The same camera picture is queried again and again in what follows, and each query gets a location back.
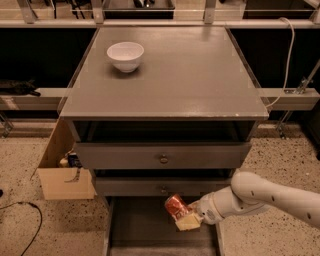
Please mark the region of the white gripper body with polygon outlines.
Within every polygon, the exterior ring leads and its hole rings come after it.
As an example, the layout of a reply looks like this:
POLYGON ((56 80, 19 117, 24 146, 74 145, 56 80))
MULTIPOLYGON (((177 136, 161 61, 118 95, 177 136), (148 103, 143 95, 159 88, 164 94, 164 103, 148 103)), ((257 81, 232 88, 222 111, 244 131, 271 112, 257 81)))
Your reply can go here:
POLYGON ((215 206, 214 193, 202 196, 197 203, 196 211, 205 224, 215 225, 223 220, 223 217, 215 206))

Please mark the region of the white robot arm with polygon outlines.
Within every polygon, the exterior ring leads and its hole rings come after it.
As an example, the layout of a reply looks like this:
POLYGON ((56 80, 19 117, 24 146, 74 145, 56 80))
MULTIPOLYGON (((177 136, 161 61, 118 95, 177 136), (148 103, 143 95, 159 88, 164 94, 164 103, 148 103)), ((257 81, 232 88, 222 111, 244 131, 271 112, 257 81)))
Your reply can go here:
POLYGON ((238 172, 231 185, 202 196, 178 214, 180 231, 197 229, 202 223, 215 225, 229 216, 252 215, 267 206, 278 208, 295 218, 320 227, 320 195, 268 181, 251 172, 238 172))

